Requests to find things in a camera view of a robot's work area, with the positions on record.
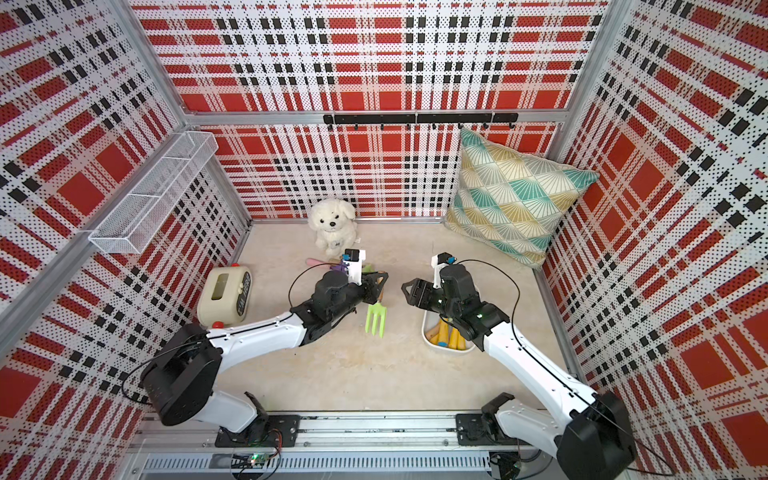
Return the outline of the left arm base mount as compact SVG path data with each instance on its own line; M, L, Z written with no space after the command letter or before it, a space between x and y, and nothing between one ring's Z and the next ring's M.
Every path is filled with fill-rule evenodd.
M245 392L256 409L255 419L240 433L220 427L217 448L293 447L296 443L301 417L299 415L270 415L250 392Z

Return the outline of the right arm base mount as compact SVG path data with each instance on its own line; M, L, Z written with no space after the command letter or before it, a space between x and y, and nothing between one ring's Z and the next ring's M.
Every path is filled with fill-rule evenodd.
M506 435L496 420L499 409L514 399L512 394L504 392L486 403L479 413L456 414L458 444L460 446L518 446L518 440Z

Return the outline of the white plastic storage box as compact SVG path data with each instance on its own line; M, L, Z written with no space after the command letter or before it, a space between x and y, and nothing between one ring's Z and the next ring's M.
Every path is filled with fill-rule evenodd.
M468 355L470 352L475 351L478 347L470 340L467 340L464 335L458 330L463 338L466 340L466 349L464 351L455 351L449 347L444 348L436 344L439 322L443 320L451 326L451 331L457 329L459 323L454 322L451 318L448 318L438 312L434 311L432 307L428 307L424 312L422 321L422 339L427 346L436 352L443 352L449 355Z

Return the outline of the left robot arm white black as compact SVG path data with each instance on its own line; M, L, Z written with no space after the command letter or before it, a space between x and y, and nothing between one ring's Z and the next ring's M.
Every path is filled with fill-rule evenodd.
M313 343L359 304L375 304L387 280L379 271L363 273L358 283L328 271L308 300L272 319L213 330L187 324L143 367L139 385L165 426L196 420L242 434L266 412L250 393L241 399L219 390L218 375L247 360Z

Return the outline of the purple rake pink handle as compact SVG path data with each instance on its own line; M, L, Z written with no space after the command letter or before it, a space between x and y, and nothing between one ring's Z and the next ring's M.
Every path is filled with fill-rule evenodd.
M307 258L305 264L308 270L327 268L332 271L340 271L344 273L348 271L348 267L343 261L323 261L315 258Z

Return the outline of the light green fork wooden handle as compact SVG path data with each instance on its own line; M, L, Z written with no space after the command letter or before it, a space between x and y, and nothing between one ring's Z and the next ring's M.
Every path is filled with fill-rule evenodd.
M388 309L381 299L368 306L364 331L382 338L384 336Z

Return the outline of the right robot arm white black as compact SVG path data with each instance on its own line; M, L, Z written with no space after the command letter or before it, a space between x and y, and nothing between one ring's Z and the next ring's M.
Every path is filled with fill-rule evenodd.
M461 336L510 370L543 405L532 409L511 395L489 402L492 432L522 440L556 458L569 479L614 479L637 458L623 401L598 394L559 368L515 326L484 301L460 263L440 263L433 280L402 285L406 302L447 320Z

